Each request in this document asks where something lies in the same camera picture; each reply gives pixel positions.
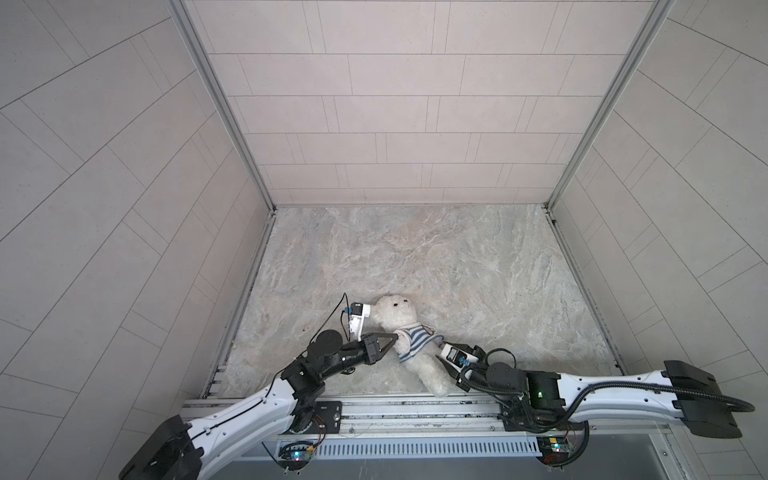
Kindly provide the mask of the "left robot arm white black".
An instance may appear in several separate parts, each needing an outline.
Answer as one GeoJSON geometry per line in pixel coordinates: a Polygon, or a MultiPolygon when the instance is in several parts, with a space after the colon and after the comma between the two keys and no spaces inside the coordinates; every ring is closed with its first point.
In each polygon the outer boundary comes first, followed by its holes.
{"type": "Polygon", "coordinates": [[[395,345],[394,333],[366,333],[343,342],[325,330],[279,371],[265,389],[189,422],[161,423],[120,471],[120,479],[209,479],[262,440],[301,432],[312,422],[325,380],[358,365],[373,365],[395,345]]]}

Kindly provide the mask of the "white teddy bear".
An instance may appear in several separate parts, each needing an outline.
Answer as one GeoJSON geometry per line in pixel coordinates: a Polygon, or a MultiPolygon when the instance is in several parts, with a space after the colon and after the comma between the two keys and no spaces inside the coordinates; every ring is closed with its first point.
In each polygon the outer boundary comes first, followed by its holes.
{"type": "Polygon", "coordinates": [[[399,364],[415,374],[432,395],[444,397],[452,391],[452,378],[438,358],[444,337],[418,319],[411,300],[397,294],[382,296],[371,307],[371,319],[398,336],[394,349],[399,364]]]}

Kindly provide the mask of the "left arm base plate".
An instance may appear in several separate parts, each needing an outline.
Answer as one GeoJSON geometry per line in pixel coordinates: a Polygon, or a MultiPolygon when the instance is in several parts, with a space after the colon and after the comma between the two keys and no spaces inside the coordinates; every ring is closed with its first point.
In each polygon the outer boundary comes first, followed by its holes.
{"type": "Polygon", "coordinates": [[[318,401],[313,406],[301,407],[287,433],[295,435],[338,434],[340,431],[343,403],[318,401]]]}

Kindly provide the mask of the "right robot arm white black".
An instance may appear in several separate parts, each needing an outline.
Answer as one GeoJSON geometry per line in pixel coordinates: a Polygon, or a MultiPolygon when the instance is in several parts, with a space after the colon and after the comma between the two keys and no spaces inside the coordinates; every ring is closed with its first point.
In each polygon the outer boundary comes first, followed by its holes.
{"type": "Polygon", "coordinates": [[[737,439],[734,418],[753,404],[722,393],[715,377],[679,360],[660,370],[618,377],[523,370],[493,362],[478,346],[447,343],[441,363],[462,390],[492,397],[508,431],[543,434],[597,419],[680,423],[693,435],[737,439]]]}

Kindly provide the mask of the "blue white striped sweater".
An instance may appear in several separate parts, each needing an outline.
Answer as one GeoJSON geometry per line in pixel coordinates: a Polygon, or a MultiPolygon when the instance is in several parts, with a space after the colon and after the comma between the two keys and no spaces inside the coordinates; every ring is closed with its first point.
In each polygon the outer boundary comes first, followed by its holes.
{"type": "Polygon", "coordinates": [[[394,331],[398,335],[398,340],[403,340],[401,347],[395,347],[398,353],[398,361],[405,363],[415,357],[425,346],[430,343],[442,345],[444,336],[429,325],[415,323],[394,331]]]}

